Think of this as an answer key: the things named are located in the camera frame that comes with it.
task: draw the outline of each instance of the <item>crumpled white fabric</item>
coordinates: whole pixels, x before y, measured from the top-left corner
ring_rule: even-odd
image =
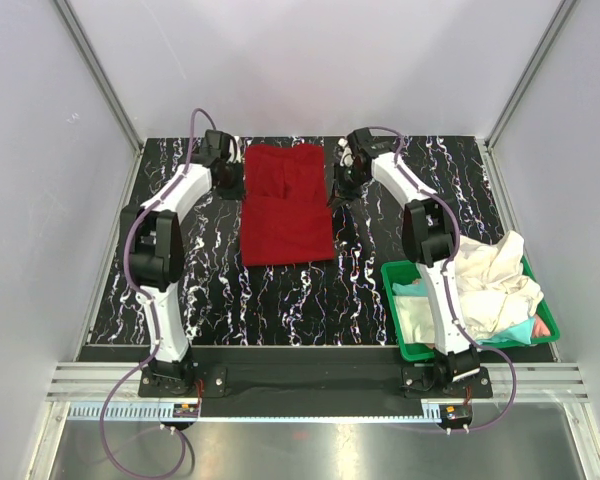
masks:
[[[522,274],[524,239],[508,232],[497,245],[460,237],[456,283],[468,333],[485,340],[535,315],[543,293]],[[405,343],[435,341],[429,300],[394,296]]]

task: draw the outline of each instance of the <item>red cloth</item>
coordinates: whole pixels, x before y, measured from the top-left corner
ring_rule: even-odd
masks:
[[[245,152],[240,249],[243,265],[333,259],[324,150],[254,145]]]

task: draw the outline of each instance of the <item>clothing item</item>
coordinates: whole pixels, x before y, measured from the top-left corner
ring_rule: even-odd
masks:
[[[427,297],[427,286],[424,282],[416,281],[411,285],[400,285],[398,283],[394,283],[391,286],[393,290],[393,294],[396,296],[405,296],[405,297]],[[401,301],[400,308],[409,309],[411,305],[409,302]],[[531,340],[533,338],[540,337],[548,337],[551,335],[549,331],[549,327],[544,323],[542,318],[540,318],[537,314],[524,322],[514,325],[513,327],[507,328],[506,330],[494,335],[491,338],[485,338],[484,340],[478,341],[478,343],[502,343],[508,341],[515,341],[518,343],[522,343],[524,345],[531,345]]]
[[[523,244],[516,232],[508,232],[497,245],[460,239],[456,284],[467,330],[476,341],[492,339],[530,320],[542,301],[540,286],[522,275]],[[403,339],[405,343],[433,343],[433,318],[426,289],[422,290],[424,283],[401,286],[398,292],[408,293],[414,287],[418,296],[394,297]],[[530,322],[526,328],[533,330],[534,326]]]
[[[245,266],[334,257],[324,150],[254,145],[245,152],[240,250]]]

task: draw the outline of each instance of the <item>green plastic tray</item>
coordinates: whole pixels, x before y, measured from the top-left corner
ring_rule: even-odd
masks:
[[[524,257],[522,258],[522,266],[524,274],[535,280],[533,272],[527,263],[527,259]],[[400,353],[402,354],[402,358],[409,362],[430,360],[433,358],[433,350],[422,343],[404,343],[402,331],[400,330],[400,321],[398,320],[398,312],[396,312],[395,302],[393,300],[394,295],[391,285],[394,283],[409,285],[413,283],[416,278],[420,278],[420,273],[418,272],[416,265],[409,261],[405,260],[401,262],[389,262],[382,266],[384,289],[387,292],[387,297],[389,297],[389,307],[391,308],[393,323],[396,326],[396,335],[398,337],[398,344],[400,345]],[[531,339],[531,344],[537,345],[539,343],[549,343],[558,340],[560,338],[560,330],[558,330],[556,321],[554,320],[553,315],[551,315],[551,311],[547,306],[547,302],[544,300],[540,302],[536,313],[540,315],[540,318],[542,318],[544,323],[547,324],[547,328],[549,328],[551,335],[548,337],[533,338]],[[528,345],[524,345],[523,343],[519,342],[508,341],[501,343],[490,343],[489,346],[509,348],[526,347]]]

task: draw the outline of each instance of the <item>white wall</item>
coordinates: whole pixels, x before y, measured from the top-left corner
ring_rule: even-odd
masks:
[[[0,0],[0,479],[22,478],[132,153],[46,0]]]
[[[600,425],[600,0],[580,2],[496,155]]]
[[[141,136],[485,136],[559,0],[71,3]]]

